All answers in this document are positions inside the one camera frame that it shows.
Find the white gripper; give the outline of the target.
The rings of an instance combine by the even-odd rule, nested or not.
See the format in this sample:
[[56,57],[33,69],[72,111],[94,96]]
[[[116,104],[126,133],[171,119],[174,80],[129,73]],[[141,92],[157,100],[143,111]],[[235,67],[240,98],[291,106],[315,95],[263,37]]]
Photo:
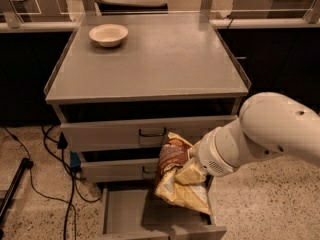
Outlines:
[[234,172],[234,168],[221,157],[216,145],[219,127],[208,132],[193,147],[193,156],[177,171],[175,179],[182,185],[198,184],[206,180],[207,173],[222,177]]

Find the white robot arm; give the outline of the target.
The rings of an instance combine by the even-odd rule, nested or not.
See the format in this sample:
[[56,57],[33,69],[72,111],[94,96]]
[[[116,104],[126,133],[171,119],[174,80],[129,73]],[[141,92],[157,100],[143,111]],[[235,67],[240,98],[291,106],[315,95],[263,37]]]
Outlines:
[[251,96],[239,116],[208,132],[189,150],[191,159],[177,171],[183,185],[222,177],[241,166],[291,155],[320,165],[320,117],[313,110],[282,94]]

